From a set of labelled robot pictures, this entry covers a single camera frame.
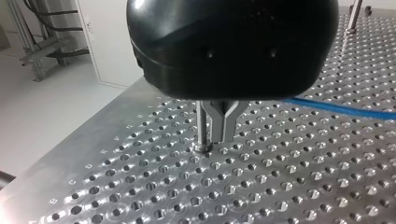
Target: circular hole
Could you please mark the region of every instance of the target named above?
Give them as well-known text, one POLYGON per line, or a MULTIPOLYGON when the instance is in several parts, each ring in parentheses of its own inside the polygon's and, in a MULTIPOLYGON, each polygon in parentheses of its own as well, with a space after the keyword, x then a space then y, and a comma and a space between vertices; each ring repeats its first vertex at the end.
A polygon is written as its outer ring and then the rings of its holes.
POLYGON ((183 209, 183 205, 181 203, 178 203, 174 206, 174 210, 176 212, 180 212, 183 209))
POLYGON ((186 191, 192 191, 194 187, 192 185, 186 185, 186 191))
POLYGON ((145 167, 145 166, 147 166, 148 164, 149 164, 149 161, 148 161, 148 160, 143 160, 143 161, 140 161, 140 162, 139 162, 139 165, 142 166, 142 167, 145 167))
POLYGON ((219 197, 219 194, 217 192, 210 192, 209 193, 209 198, 212 200, 216 200, 219 197))
POLYGON ((158 168, 158 171, 160 172, 160 173, 166 173, 166 172, 168 172, 168 167, 167 166, 161 166, 160 168, 158 168))
POLYGON ((119 199, 120 199, 120 195, 119 195, 119 194, 112 194, 112 195, 110 195, 110 197, 109 197, 109 200, 110 200, 111 202, 113 202, 113 203, 118 202, 119 199))
POLYGON ((108 183, 108 187, 111 189, 114 189, 116 186, 117 186, 117 184, 115 182, 108 183))
POLYGON ((103 161, 103 165, 107 166, 111 164, 111 160, 107 159, 105 161, 103 161))
POLYGON ((178 195, 177 189, 171 189, 171 190, 169 190, 169 192, 168 192, 168 196, 169 196, 171 199, 176 198, 177 195, 178 195))
POLYGON ((128 161, 129 160, 129 155, 128 154, 124 154, 120 156, 120 160, 121 161, 128 161))
POLYGON ((102 215, 94 215, 93 217, 92 217, 92 219, 91 219, 91 222, 93 223, 93 224, 99 224, 99 223, 101 223, 103 221, 103 216, 102 215))
POLYGON ((59 214, 58 213, 55 213, 55 214, 53 214, 52 215, 52 220, 58 220, 59 218, 60 218, 61 216, 59 216, 59 214))
POLYGON ((146 185, 146 189, 148 190, 154 190, 155 188, 157 188, 157 185, 154 182, 147 183, 146 185))
POLYGON ((150 172, 150 171, 145 171, 145 172, 143 173, 143 176, 144 176, 145 178, 148 178, 150 175, 151 175, 151 172, 150 172))
POLYGON ((136 190, 135 189, 130 189, 128 192, 129 192, 129 195, 131 195, 131 196, 135 196, 136 195, 136 190))
POLYGON ((191 222, 188 221, 186 218, 182 218, 182 219, 178 222, 178 224, 191 224, 191 222))
POLYGON ((88 192, 90 194, 97 194, 99 192, 99 188, 98 187, 91 187, 88 192))
POLYGON ((131 167, 130 167, 129 165, 124 165, 124 166, 122 167, 122 170, 123 170, 123 171, 129 171, 129 170, 131 170, 131 167))
POLYGON ((188 172, 180 173, 180 179, 188 179, 190 174, 188 172))
POLYGON ((88 179, 90 181, 95 181, 96 180, 96 176, 95 175, 90 175, 90 177, 88 177, 88 179))
POLYGON ((139 217, 136 219, 136 224, 143 224, 143 223, 144 223, 143 218, 139 217))
POLYGON ((158 203, 159 201, 160 201, 160 197, 158 197, 158 196, 153 196, 153 197, 151 197, 151 202, 152 203, 158 203))
POLYGON ((72 199, 73 200, 78 199, 78 198, 79 198, 79 195, 77 193, 73 193, 72 194, 72 199))
POLYGON ((134 209, 135 211, 138 211, 140 208, 142 208, 143 203, 138 201, 138 202, 133 202, 131 205, 131 208, 134 209))
POLYGON ((119 217, 121 215, 121 210, 116 208, 113 210, 113 216, 114 217, 119 217))
POLYGON ((115 170, 108 170, 108 171, 105 172, 105 175, 106 176, 113 176, 115 173, 116 173, 115 170))
POLYGON ((207 213, 200 213, 200 214, 198 215, 198 218, 199 218, 201 221, 205 221, 205 220, 207 219, 207 213))
POLYGON ((165 210, 163 210, 163 209, 161 209, 161 210, 157 210, 157 211, 155 211, 154 212, 154 216, 157 218, 157 219, 162 219, 162 218, 164 218, 165 217, 165 210))
POLYGON ((201 205, 201 203, 202 203, 202 199, 200 197, 191 198, 192 207, 197 207, 197 206, 201 205))
POLYGON ((125 177, 125 182, 127 182, 128 184, 132 184, 132 183, 134 183, 134 181, 135 181, 135 178, 133 175, 125 177))
POLYGON ((97 208, 97 207, 99 207, 99 202, 97 202, 97 201, 93 201, 92 203, 91 203, 91 205, 92 205, 92 207, 94 207, 94 208, 97 208))

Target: metal stand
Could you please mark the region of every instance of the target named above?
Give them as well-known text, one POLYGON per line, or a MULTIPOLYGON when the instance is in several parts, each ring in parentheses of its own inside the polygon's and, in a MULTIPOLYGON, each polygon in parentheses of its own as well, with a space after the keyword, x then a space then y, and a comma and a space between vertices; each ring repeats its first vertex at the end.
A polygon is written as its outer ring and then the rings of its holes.
MULTIPOLYGON (((18 34, 20 35, 23 49, 26 52, 26 56, 21 58, 21 61, 23 61, 22 65, 25 66, 27 64, 31 64, 33 73, 35 74, 34 81, 41 81, 46 77, 41 59, 70 44, 70 38, 59 39, 54 32, 47 31, 49 33, 49 39, 45 39, 44 41, 37 43, 36 46, 34 40, 29 34, 29 29, 18 3, 16 3, 15 0, 8 0, 7 2, 12 19, 14 20, 18 34)), ((67 64, 65 60, 58 60, 58 63, 60 65, 67 64)))
POLYGON ((355 0, 353 4, 352 12, 350 14, 349 24, 346 28, 346 33, 348 35, 356 34, 356 23, 358 22, 358 17, 361 12, 361 4, 363 0, 355 0))

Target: blue hose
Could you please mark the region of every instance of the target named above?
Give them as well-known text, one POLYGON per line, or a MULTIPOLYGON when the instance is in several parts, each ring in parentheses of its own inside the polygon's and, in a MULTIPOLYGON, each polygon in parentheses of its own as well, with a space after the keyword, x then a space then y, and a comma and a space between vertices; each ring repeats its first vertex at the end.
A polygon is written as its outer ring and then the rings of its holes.
POLYGON ((309 106, 309 107, 313 107, 316 109, 332 111, 332 112, 340 113, 340 114, 366 117, 366 118, 371 118, 371 119, 396 119, 396 113, 355 109, 355 108, 348 107, 348 106, 332 105, 332 104, 326 104, 326 103, 322 103, 322 102, 310 101, 310 100, 299 99, 299 98, 292 98, 289 100, 284 100, 284 102, 294 104, 294 105, 309 106))

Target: black robot head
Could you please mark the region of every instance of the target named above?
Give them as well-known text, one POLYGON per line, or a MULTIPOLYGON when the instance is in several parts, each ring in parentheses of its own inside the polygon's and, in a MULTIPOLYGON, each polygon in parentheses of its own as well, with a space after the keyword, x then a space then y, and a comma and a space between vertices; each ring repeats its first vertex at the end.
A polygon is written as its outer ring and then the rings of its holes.
POLYGON ((134 55, 148 83, 195 100, 275 100, 318 78, 337 0, 129 0, 134 55))

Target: metal post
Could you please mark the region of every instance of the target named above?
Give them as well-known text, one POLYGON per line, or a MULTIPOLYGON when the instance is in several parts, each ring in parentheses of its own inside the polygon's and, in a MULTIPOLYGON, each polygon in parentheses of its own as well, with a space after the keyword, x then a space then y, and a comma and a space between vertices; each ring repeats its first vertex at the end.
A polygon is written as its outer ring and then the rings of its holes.
MULTIPOLYGON (((11 12, 12 19, 14 20, 15 26, 17 27, 18 34, 21 38, 23 48, 26 53, 35 52, 35 44, 29 35, 26 22, 21 13, 21 9, 14 0, 8 0, 8 6, 11 12)), ((43 70, 43 65, 40 61, 35 61, 32 63, 32 70, 35 74, 35 81, 41 81, 45 77, 45 72, 43 70)))
POLYGON ((363 0, 355 0, 353 4, 352 13, 350 14, 349 24, 346 29, 347 34, 356 33, 356 23, 358 22, 359 13, 361 12, 361 4, 363 0))
MULTIPOLYGON (((42 0, 35 0, 35 6, 38 9, 38 11, 40 12, 48 12, 49 11, 49 6, 47 1, 42 1, 42 0)), ((52 17, 43 17, 43 20, 46 21, 48 24, 53 25, 53 18, 52 17)), ((58 39, 60 39, 59 35, 57 32, 54 32, 53 30, 44 27, 44 29, 47 31, 47 34, 49 37, 56 37, 58 39)), ((58 53, 62 53, 63 51, 61 49, 56 50, 55 52, 58 53)), ((66 59, 56 59, 56 61, 58 62, 58 64, 60 66, 66 66, 68 65, 67 60, 66 59)))
POLYGON ((198 140, 195 146, 195 150, 199 152, 207 151, 207 136, 206 136, 206 112, 202 108, 201 102, 196 102, 197 108, 197 128, 198 128, 198 140))

